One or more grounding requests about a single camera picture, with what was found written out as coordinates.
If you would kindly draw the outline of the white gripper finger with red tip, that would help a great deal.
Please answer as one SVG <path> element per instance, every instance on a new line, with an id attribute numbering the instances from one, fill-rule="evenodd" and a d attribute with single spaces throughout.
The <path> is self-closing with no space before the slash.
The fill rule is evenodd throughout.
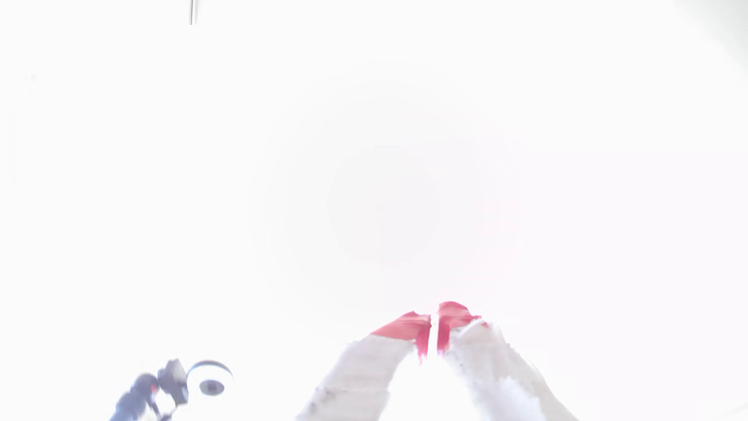
<path id="1" fill-rule="evenodd" d="M 405 358 L 428 353 L 432 317 L 410 311 L 348 344 L 295 420 L 379 420 Z"/>
<path id="2" fill-rule="evenodd" d="M 437 349 L 482 420 L 577 420 L 497 325 L 458 302 L 438 307 Z"/>

